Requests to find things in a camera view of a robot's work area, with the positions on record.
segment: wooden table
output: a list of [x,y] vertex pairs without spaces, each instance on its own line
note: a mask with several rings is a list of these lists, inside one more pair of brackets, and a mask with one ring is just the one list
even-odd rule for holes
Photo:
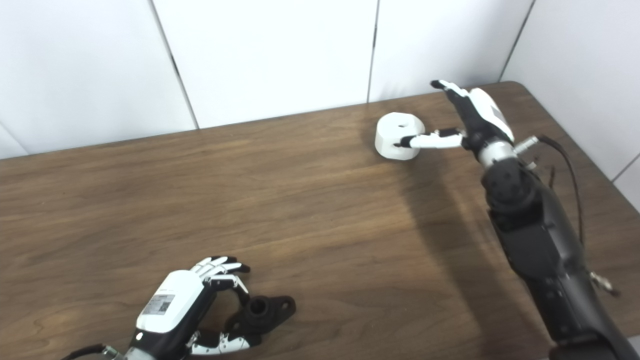
[[[573,156],[602,295],[640,333],[640,217],[522,86],[484,86],[523,139]],[[14,158],[0,162],[0,357],[55,360],[105,342],[125,350],[167,273],[230,254],[254,295],[291,295],[293,318],[225,359],[537,359],[550,342],[485,213],[462,149],[412,161],[373,148],[377,120],[413,113],[458,126],[443,94]],[[541,175],[575,218],[559,156]],[[219,297],[204,322],[237,307]]]

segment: label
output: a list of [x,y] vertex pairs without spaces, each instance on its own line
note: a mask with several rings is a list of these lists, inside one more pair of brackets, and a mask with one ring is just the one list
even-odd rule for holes
[[142,315],[164,315],[175,295],[154,295],[142,311]]

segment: black fingertip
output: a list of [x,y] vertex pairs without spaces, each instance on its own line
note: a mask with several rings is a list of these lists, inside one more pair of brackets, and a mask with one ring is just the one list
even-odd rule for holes
[[431,86],[433,86],[436,89],[444,89],[444,85],[440,82],[440,80],[433,80],[431,82]]
[[415,136],[405,136],[404,138],[400,139],[400,146],[401,147],[411,147],[411,140],[415,138]]

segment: black plastic part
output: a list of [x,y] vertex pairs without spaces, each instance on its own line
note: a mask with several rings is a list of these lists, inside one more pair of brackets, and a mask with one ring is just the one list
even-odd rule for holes
[[549,360],[617,360],[616,354],[601,340],[553,348]]
[[229,333],[229,340],[242,336],[260,341],[260,335],[272,331],[295,312],[296,302],[292,297],[252,297],[244,309],[227,320],[225,331]]
[[448,127],[447,129],[438,130],[438,136],[441,138],[454,135],[460,135],[460,130],[457,127]]
[[73,360],[75,358],[89,355],[89,354],[99,354],[105,348],[106,347],[103,344],[89,345],[87,347],[79,348],[78,350],[72,352],[71,354],[63,357],[62,360]]

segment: cable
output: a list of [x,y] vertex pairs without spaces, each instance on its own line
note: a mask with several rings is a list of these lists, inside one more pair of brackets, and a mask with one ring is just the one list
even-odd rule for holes
[[106,349],[107,346],[103,344],[95,344],[87,347],[79,348],[78,350],[72,352],[71,354],[63,357],[61,360],[73,360],[77,357],[89,355],[89,354],[99,354]]
[[553,189],[554,188],[554,181],[556,180],[556,167],[555,166],[551,166],[551,173],[549,174],[549,188]]
[[569,154],[565,151],[564,147],[560,145],[557,141],[545,136],[538,136],[538,140],[543,142],[552,148],[554,148],[557,152],[562,155],[564,161],[566,162],[566,166],[569,168],[569,173],[571,174],[571,179],[573,181],[573,190],[575,192],[575,203],[578,211],[578,239],[582,246],[584,246],[584,222],[582,221],[582,198],[580,197],[580,188],[578,187],[578,180],[575,176],[575,169],[573,168],[573,163],[569,158]]

